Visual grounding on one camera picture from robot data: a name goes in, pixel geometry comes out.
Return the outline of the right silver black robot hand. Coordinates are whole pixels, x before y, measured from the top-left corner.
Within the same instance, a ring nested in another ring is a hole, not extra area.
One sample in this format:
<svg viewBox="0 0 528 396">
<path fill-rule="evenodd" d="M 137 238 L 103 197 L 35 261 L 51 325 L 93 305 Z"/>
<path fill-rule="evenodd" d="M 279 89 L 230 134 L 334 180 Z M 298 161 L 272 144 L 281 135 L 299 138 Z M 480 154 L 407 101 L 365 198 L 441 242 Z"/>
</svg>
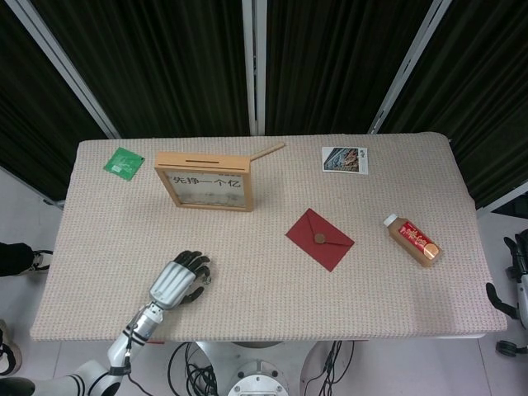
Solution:
<svg viewBox="0 0 528 396">
<path fill-rule="evenodd" d="M 486 293 L 492 306 L 506 316 L 518 320 L 527 329 L 527 230 L 515 235 L 515 239 L 505 237 L 504 243 L 510 250 L 512 264 L 506 269 L 507 277 L 516 283 L 516 307 L 502 302 L 492 283 L 486 284 Z"/>
</svg>

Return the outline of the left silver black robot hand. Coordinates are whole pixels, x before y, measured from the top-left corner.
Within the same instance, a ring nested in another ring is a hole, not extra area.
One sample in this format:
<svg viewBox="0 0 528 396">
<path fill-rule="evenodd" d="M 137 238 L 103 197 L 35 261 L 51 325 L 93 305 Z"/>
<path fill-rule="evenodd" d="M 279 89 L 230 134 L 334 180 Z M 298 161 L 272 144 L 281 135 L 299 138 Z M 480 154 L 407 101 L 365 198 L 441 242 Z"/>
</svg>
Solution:
<svg viewBox="0 0 528 396">
<path fill-rule="evenodd" d="M 205 287 L 196 281 L 210 281 L 210 259 L 198 251 L 180 252 L 162 270 L 149 289 L 152 302 L 160 309 L 171 310 L 180 304 L 189 304 L 204 293 Z"/>
</svg>

